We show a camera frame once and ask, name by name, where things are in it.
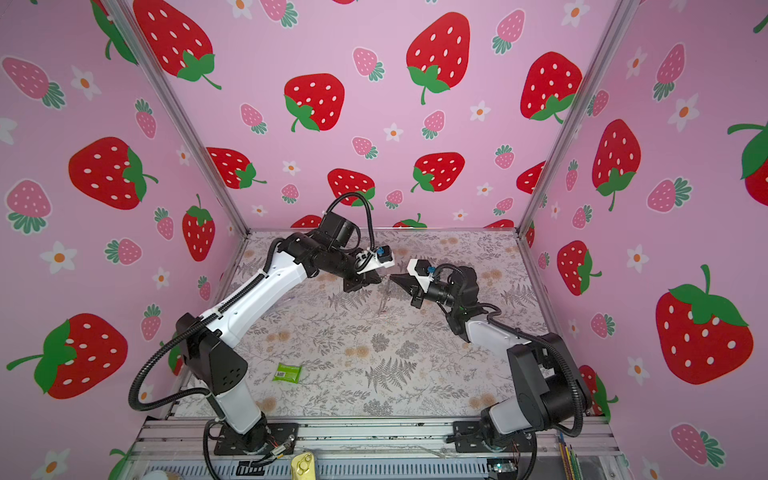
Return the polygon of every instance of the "green packet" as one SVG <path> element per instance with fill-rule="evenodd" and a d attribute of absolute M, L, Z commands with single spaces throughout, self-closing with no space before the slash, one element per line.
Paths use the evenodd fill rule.
<path fill-rule="evenodd" d="M 283 365 L 282 363 L 279 363 L 277 365 L 275 378 L 273 378 L 272 381 L 276 382 L 279 380 L 281 382 L 298 383 L 299 375 L 301 375 L 301 366 Z"/>

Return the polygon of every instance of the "pink wall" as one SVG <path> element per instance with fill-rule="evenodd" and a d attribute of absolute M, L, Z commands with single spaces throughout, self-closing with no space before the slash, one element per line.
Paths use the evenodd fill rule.
<path fill-rule="evenodd" d="M 3 478 L 107 478 L 122 458 L 111 450 L 127 451 L 145 417 L 128 408 L 128 386 L 179 316 L 211 304 L 198 278 L 215 294 L 237 238 L 194 161 L 180 162 L 182 140 L 140 68 L 121 55 L 130 52 L 113 42 L 105 57 L 108 37 L 89 2 L 13 2 L 0 45 L 0 190 L 11 220 L 0 228 L 0 350 L 2 365 L 14 367 L 2 370 Z M 62 97 L 53 108 L 50 99 Z M 142 98 L 151 118 L 137 118 Z M 135 175 L 127 146 L 159 183 Z M 138 202 L 141 178 L 147 190 Z M 182 238 L 196 194 L 216 226 L 199 262 Z M 158 207 L 172 227 L 155 221 Z M 122 241 L 116 263 L 105 253 L 112 240 Z M 164 360 L 145 391 L 159 399 L 174 380 Z"/>
<path fill-rule="evenodd" d="M 517 223 L 533 185 L 521 190 L 518 178 L 523 186 L 535 178 L 528 173 L 538 175 L 537 165 L 559 130 L 551 114 L 562 110 L 558 116 L 567 115 L 567 101 L 559 104 L 558 99 L 578 87 L 579 70 L 587 68 L 614 7 L 613 0 L 590 0 L 588 5 L 582 0 L 170 3 L 173 7 L 160 0 L 135 0 L 134 13 L 202 141 L 229 149 L 214 151 L 217 161 L 226 160 L 226 153 L 247 159 L 256 181 L 266 181 L 248 180 L 247 187 L 238 188 L 245 184 L 233 174 L 235 163 L 221 168 L 234 187 L 229 192 L 255 228 L 289 227 L 305 215 L 320 215 L 347 186 L 373 194 L 374 221 L 380 227 L 419 220 L 419 215 L 429 227 Z M 263 4 L 283 8 L 265 10 Z M 425 30 L 430 33 L 420 36 Z M 184 60 L 187 49 L 191 61 Z M 548 54 L 533 67 L 548 52 L 558 55 Z M 560 70 L 551 70 L 557 63 Z M 440 69 L 436 79 L 421 72 L 429 65 Z M 415 79 L 408 66 L 414 67 Z M 537 91 L 526 81 L 529 69 Z M 315 74 L 332 76 L 304 77 Z M 327 85 L 333 89 L 320 90 Z M 315 89 L 320 93 L 304 94 Z M 286 107 L 286 92 L 294 113 Z M 552 107 L 542 115 L 546 119 L 529 120 L 550 97 Z M 477 118 L 480 110 L 484 115 Z M 296 115 L 303 120 L 296 122 Z M 427 127 L 438 135 L 424 135 Z M 497 154 L 503 145 L 512 149 L 514 160 L 505 151 Z M 414 165 L 425 155 L 430 155 L 422 159 L 429 168 L 422 171 L 438 177 L 430 181 L 419 174 L 419 183 Z M 454 163 L 444 169 L 440 158 Z M 461 163 L 463 169 L 450 174 Z M 331 175 L 333 183 L 342 177 L 332 190 L 327 177 L 335 169 L 347 171 Z M 243 176 L 253 178 L 253 172 Z M 484 187 L 491 188 L 487 195 Z M 299 196 L 293 202 L 295 191 Z M 389 209 L 387 202 L 399 207 Z M 343 210 L 362 221 L 362 208 Z"/>
<path fill-rule="evenodd" d="M 601 82 L 607 104 L 600 95 L 584 117 L 535 218 L 540 274 L 575 359 L 601 379 L 590 379 L 596 399 L 635 478 L 763 470 L 768 150 L 765 131 L 728 130 L 766 122 L 768 31 L 753 31 L 766 13 L 753 2 L 642 4 Z M 613 167 L 620 176 L 606 182 Z M 743 168 L 757 173 L 745 182 Z M 587 277 L 584 248 L 601 276 Z"/>

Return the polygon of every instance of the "pink wallpaper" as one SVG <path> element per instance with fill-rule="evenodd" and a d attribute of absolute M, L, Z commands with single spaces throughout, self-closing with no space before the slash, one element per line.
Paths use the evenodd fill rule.
<path fill-rule="evenodd" d="M 766 13 L 640 5 L 535 218 L 539 273 L 635 478 L 764 470 Z"/>
<path fill-rule="evenodd" d="M 2 476 L 113 478 L 145 417 L 128 386 L 238 239 L 98 4 L 13 2 L 0 45 Z"/>
<path fill-rule="evenodd" d="M 453 228 L 519 221 L 614 1 L 133 6 L 251 227 Z"/>

